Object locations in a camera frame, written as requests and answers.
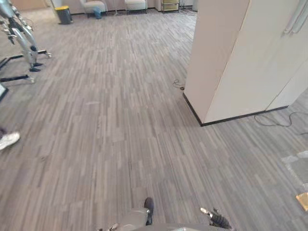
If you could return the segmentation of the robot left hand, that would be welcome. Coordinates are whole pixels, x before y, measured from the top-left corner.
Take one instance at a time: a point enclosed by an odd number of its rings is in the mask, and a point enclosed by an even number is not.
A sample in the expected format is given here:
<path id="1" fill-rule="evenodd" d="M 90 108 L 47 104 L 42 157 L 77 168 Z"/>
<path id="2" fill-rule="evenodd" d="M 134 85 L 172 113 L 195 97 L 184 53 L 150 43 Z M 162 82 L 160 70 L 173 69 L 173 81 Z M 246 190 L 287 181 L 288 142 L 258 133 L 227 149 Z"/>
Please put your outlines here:
<path id="1" fill-rule="evenodd" d="M 118 223 L 112 224 L 111 226 L 109 226 L 107 229 L 103 229 L 103 228 L 98 228 L 97 231 L 116 231 L 119 227 Z"/>

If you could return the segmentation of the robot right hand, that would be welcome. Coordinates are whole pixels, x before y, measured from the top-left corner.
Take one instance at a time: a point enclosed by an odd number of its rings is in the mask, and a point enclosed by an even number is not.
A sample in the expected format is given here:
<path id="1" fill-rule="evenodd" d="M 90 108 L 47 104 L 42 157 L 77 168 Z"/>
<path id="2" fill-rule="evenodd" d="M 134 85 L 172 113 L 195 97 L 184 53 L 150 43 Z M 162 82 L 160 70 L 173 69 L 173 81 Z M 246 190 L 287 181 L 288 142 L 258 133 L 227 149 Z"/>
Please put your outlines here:
<path id="1" fill-rule="evenodd" d="M 215 208 L 213 208 L 213 211 L 210 211 L 207 210 L 206 208 L 201 207 L 200 211 L 209 217 L 211 221 L 210 225 L 227 230 L 232 229 L 229 221 L 223 215 L 221 215 Z"/>

